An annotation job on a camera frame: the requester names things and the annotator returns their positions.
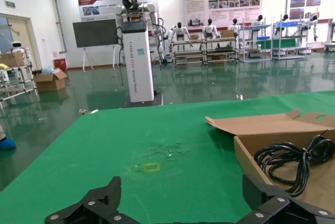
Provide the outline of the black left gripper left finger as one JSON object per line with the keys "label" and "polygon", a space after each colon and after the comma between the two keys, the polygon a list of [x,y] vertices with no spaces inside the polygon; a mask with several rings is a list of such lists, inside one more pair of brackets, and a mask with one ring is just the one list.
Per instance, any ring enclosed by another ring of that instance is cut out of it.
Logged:
{"label": "black left gripper left finger", "polygon": [[118,211],[121,200],[121,177],[108,185],[89,190],[77,203],[47,216],[45,223],[124,223]]}

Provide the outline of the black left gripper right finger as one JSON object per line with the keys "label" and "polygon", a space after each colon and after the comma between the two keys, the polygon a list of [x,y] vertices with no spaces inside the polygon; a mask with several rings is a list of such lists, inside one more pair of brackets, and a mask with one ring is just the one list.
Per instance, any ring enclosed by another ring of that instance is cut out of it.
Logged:
{"label": "black left gripper right finger", "polygon": [[243,174],[242,193],[252,211],[238,223],[334,223],[331,211],[295,199],[250,174]]}

